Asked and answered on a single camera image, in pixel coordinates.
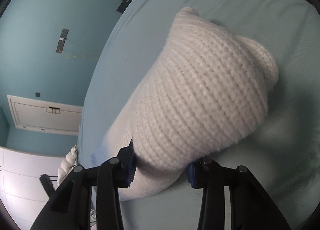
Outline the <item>white and blue knit sweater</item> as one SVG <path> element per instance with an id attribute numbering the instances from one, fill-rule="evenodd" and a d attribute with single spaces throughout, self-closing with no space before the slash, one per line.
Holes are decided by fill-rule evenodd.
<path id="1" fill-rule="evenodd" d="M 252 134 L 267 116 L 278 66 L 258 42 L 180 10 L 156 62 L 106 132 L 93 164 L 133 144 L 137 157 L 122 201 L 155 195 L 193 161 Z"/>

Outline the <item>white wardrobe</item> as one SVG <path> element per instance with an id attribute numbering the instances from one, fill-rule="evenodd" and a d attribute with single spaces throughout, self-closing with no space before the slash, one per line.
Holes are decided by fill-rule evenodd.
<path id="1" fill-rule="evenodd" d="M 1 148 L 1 201 L 20 229 L 30 229 L 49 197 L 40 176 L 56 180 L 63 157 Z"/>

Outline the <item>white puffer jacket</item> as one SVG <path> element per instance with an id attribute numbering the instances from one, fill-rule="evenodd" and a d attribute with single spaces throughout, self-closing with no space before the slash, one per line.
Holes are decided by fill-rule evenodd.
<path id="1" fill-rule="evenodd" d="M 57 171 L 57 185 L 60 186 L 64 179 L 69 175 L 72 169 L 77 165 L 78 150 L 76 145 L 62 160 Z"/>

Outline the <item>white room door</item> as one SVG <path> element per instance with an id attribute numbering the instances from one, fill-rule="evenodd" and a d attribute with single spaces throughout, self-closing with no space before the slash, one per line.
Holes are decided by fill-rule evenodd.
<path id="1" fill-rule="evenodd" d="M 75 136 L 81 122 L 81 106 L 8 95 L 8 104 L 17 129 Z"/>

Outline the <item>wall power strip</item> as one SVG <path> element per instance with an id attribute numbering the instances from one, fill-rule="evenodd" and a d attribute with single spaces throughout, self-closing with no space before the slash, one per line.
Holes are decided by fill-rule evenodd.
<path id="1" fill-rule="evenodd" d="M 56 53 L 61 54 L 63 52 L 63 48 L 67 40 L 68 32 L 69 30 L 65 28 L 61 31 L 61 34 L 57 43 Z"/>

